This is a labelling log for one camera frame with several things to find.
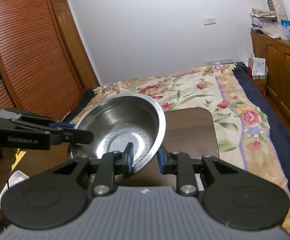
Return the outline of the yellow paper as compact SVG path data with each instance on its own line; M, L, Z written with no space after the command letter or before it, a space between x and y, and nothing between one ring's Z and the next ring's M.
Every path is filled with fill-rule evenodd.
M18 149L18 151L16 153L16 160L11 167L12 168L11 171L13 171L15 169L15 167L18 165L18 163L21 161L21 159L24 157L24 155L26 155L26 151Z

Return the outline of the white paper bag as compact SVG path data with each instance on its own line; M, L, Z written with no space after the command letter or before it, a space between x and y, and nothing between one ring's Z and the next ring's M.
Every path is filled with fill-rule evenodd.
M266 60L264 58L250 57L248 59L248 68L251 71L252 79L266 79L268 68L266 65Z

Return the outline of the folded cloth pile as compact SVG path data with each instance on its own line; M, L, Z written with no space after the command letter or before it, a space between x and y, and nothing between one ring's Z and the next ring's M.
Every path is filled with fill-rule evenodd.
M264 25L277 22L277 14L275 11L263 11L252 8L249 15L251 16L253 29L261 30Z

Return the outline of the louvered wooden wardrobe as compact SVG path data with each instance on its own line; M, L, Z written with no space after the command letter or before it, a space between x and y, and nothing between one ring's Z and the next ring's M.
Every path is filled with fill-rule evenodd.
M63 119L87 89L52 0L0 0L0 107Z

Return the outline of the floral bed quilt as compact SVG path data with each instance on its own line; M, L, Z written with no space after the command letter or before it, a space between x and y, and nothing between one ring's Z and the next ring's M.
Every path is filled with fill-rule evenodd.
M290 196L290 135L244 63L108 83L93 89L73 123L101 100L130 92L155 99L164 111L210 111L220 158L281 186ZM290 233L290 210L283 228Z

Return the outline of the large steel bowl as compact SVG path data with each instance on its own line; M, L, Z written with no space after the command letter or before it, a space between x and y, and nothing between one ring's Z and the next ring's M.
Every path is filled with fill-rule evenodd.
M76 122L75 128L91 131L93 142L70 146L69 159L80 155L100 159L105 153L123 151L131 142L134 146L132 174L137 174L160 149L166 132L166 117L153 98L123 93L92 106Z

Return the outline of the wall light switch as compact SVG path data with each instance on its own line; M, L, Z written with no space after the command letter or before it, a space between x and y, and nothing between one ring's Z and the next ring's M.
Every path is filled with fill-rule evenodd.
M203 21L204 25L214 25L214 24L216 24L216 19L213 18L213 17L212 18L203 18L202 21Z

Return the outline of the wooden sideboard cabinet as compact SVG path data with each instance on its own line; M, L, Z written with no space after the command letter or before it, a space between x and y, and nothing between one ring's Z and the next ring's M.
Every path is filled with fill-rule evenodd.
M267 92L290 125L290 42L251 32L253 54L266 60Z

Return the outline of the white object at table edge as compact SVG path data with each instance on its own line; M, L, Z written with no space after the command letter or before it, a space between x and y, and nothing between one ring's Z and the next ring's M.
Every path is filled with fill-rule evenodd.
M5 186L3 187L1 193L0 193L0 208L1 208L1 200L3 195L5 194L5 192L13 187L14 185L17 185L25 180L28 180L29 176L27 176L26 174L24 174L22 171L17 170L15 172L13 172L13 174L11 174L11 176L9 177L7 183L5 184Z

